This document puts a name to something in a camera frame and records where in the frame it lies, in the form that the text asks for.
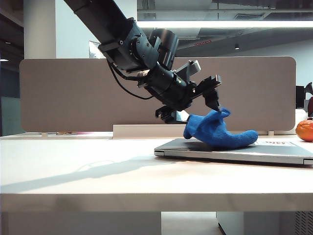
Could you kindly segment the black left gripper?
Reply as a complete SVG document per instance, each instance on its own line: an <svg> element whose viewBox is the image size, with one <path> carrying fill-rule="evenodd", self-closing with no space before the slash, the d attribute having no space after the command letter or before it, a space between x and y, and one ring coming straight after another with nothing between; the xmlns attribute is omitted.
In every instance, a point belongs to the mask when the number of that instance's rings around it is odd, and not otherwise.
<svg viewBox="0 0 313 235"><path fill-rule="evenodd" d="M192 100L200 95L204 97L207 107L220 111L216 89L221 85L221 77L215 74L197 85L190 80L190 76L200 70L198 62L188 62L177 71L167 70L157 63L148 72L146 90L166 105L155 111L157 118L161 118L167 124L187 123L189 114L184 109L190 107Z"/></svg>

